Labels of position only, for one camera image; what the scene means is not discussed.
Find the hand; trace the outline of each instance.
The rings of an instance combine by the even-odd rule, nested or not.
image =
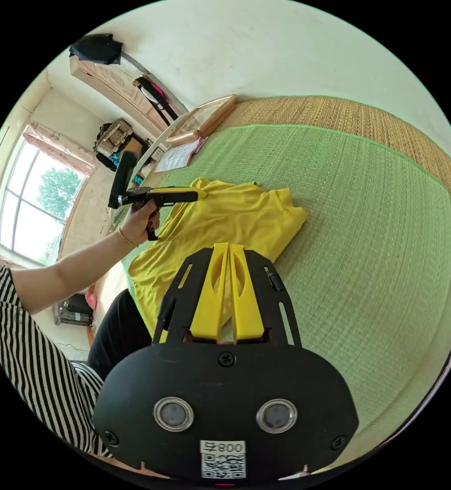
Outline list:
[[[137,209],[132,205],[125,217],[125,221],[121,227],[125,238],[135,245],[141,245],[147,241],[147,226],[151,230],[159,228],[159,210],[156,211],[154,201],[149,201],[141,209]]]

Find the wire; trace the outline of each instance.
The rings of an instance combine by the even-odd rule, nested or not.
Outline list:
[[[61,343],[59,343],[59,344],[56,344],[56,345],[57,346],[72,347],[75,351],[86,352],[86,353],[89,354],[89,350],[87,350],[87,349],[78,349],[78,348],[74,347],[72,344],[61,344]],[[74,357],[72,358],[73,361],[76,360],[76,356],[77,356],[77,354],[75,354]]]

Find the screw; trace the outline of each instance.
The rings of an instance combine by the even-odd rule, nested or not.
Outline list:
[[[113,432],[105,431],[105,437],[111,446],[118,446],[118,437]]]
[[[335,451],[337,451],[337,450],[343,448],[346,445],[347,441],[348,441],[348,439],[346,438],[345,435],[339,435],[331,443],[331,449],[334,449]]]
[[[236,358],[234,357],[234,354],[232,354],[231,352],[222,352],[219,355],[219,364],[223,368],[229,368],[230,366],[233,366],[235,362],[236,362]]]

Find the yellow shirt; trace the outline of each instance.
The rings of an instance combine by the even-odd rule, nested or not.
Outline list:
[[[191,187],[203,189],[207,197],[176,204],[161,227],[159,240],[129,267],[137,305],[151,335],[162,298],[189,255],[230,242],[274,262],[307,219],[306,210],[293,205],[289,189],[265,192],[254,182],[235,185],[205,179],[196,179]],[[226,284],[224,322],[230,316]]]

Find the striped shirt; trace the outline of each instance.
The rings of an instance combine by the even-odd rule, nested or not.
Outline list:
[[[93,422],[103,382],[72,363],[22,307],[11,271],[0,266],[0,363],[18,394],[54,434],[76,448],[111,457]]]

